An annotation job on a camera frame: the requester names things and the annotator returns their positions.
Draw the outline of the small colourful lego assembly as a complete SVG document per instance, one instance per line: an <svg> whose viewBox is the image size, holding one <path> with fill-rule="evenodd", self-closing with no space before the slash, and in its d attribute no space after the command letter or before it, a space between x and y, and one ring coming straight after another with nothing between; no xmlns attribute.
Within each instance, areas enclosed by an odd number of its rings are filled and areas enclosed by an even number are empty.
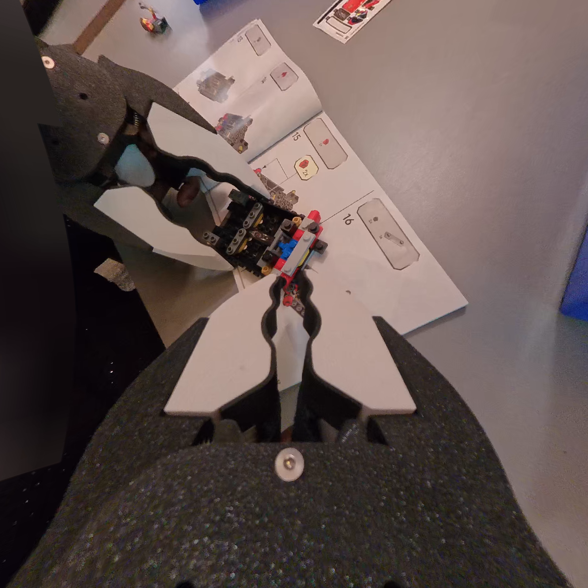
<svg viewBox="0 0 588 588"><path fill-rule="evenodd" d="M165 17L160 15L152 6L140 1L139 8L146 13L147 16L140 17L140 23L143 29L151 35L161 36L167 33L169 23Z"/></svg>

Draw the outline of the blue box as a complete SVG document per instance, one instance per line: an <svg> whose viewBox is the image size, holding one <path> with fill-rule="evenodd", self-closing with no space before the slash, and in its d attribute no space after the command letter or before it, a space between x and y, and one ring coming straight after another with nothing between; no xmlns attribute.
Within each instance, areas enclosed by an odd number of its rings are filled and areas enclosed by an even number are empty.
<svg viewBox="0 0 588 588"><path fill-rule="evenodd" d="M587 322L587 248L582 247L560 304L560 313Z"/></svg>

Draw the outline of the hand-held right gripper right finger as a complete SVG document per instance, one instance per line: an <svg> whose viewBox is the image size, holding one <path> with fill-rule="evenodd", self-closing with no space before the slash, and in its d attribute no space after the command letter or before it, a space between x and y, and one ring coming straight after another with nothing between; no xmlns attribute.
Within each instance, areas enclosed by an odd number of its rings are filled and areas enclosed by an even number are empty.
<svg viewBox="0 0 588 588"><path fill-rule="evenodd" d="M299 294L309 336L300 393L315 414L413 414L415 401L366 306L329 275L300 275Z"/></svg>

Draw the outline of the grey fabric piece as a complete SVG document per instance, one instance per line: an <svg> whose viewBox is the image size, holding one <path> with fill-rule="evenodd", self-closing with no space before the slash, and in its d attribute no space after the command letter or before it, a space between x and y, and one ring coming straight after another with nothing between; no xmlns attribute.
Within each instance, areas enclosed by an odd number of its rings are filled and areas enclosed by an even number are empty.
<svg viewBox="0 0 588 588"><path fill-rule="evenodd" d="M122 262L112 258L107 258L103 261L93 270L93 273L114 284L123 292L136 290L136 285L129 275L126 266Z"/></svg>

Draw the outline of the brown wooden strip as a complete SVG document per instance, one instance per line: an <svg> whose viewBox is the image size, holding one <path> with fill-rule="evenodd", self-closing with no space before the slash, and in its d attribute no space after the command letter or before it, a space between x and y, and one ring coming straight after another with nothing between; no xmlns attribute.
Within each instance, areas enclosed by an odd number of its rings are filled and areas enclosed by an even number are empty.
<svg viewBox="0 0 588 588"><path fill-rule="evenodd" d="M72 44L72 48L77 55L83 55L124 3L125 1L106 1L102 5Z"/></svg>

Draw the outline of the lego instruction booklet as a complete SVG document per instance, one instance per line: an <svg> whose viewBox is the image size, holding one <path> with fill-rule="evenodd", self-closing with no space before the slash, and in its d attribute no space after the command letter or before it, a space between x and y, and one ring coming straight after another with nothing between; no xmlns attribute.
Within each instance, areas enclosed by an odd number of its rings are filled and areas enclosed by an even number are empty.
<svg viewBox="0 0 588 588"><path fill-rule="evenodd" d="M276 204L320 213L327 249L311 268L334 274L373 315L406 334L467 305L260 19L175 91L247 161Z"/></svg>

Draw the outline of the black and red lego model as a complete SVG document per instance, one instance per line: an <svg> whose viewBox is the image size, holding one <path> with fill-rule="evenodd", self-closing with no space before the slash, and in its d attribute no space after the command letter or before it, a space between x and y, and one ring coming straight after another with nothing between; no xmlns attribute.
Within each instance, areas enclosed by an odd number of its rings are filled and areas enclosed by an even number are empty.
<svg viewBox="0 0 588 588"><path fill-rule="evenodd" d="M203 233L203 241L234 268L256 277L278 275L287 289L314 256L326 252L322 232L317 210L298 215L269 198L232 189L224 218Z"/></svg>

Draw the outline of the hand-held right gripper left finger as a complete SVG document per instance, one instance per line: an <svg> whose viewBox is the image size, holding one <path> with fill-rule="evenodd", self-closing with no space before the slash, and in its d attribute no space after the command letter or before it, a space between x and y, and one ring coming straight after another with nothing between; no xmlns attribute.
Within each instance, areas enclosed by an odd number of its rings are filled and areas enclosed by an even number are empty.
<svg viewBox="0 0 588 588"><path fill-rule="evenodd" d="M166 415L220 415L270 376L274 348L272 335L262 332L262 318L273 305L274 286L277 276L266 276L213 311L165 405Z"/></svg>

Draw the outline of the person's left hand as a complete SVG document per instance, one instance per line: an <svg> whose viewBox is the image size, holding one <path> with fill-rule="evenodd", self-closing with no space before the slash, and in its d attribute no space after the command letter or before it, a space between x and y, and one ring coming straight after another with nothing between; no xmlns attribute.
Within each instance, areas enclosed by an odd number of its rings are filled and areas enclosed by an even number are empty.
<svg viewBox="0 0 588 588"><path fill-rule="evenodd" d="M201 179L198 176L188 176L177 191L176 202L180 208L189 206L201 191Z"/></svg>

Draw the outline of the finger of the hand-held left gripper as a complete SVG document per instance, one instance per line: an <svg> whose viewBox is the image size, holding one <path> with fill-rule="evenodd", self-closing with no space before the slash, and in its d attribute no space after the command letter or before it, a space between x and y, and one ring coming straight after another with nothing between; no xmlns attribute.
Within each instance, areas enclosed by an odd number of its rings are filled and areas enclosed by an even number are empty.
<svg viewBox="0 0 588 588"><path fill-rule="evenodd" d="M147 117L159 152L188 169L198 169L216 183L226 183L254 198L271 203L262 181L247 160L226 141L195 122L154 102Z"/></svg>
<svg viewBox="0 0 588 588"><path fill-rule="evenodd" d="M214 249L163 214L146 191L155 184L155 171L136 144L125 148L114 171L122 186L106 190L94 204L97 210L145 241L156 254L202 269L232 270Z"/></svg>

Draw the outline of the white sticker sheet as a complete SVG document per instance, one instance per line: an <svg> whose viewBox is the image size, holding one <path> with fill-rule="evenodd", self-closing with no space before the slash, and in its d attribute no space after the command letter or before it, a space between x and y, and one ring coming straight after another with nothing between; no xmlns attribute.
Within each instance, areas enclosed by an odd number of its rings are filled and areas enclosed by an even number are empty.
<svg viewBox="0 0 588 588"><path fill-rule="evenodd" d="M392 1L337 1L313 27L346 43Z"/></svg>

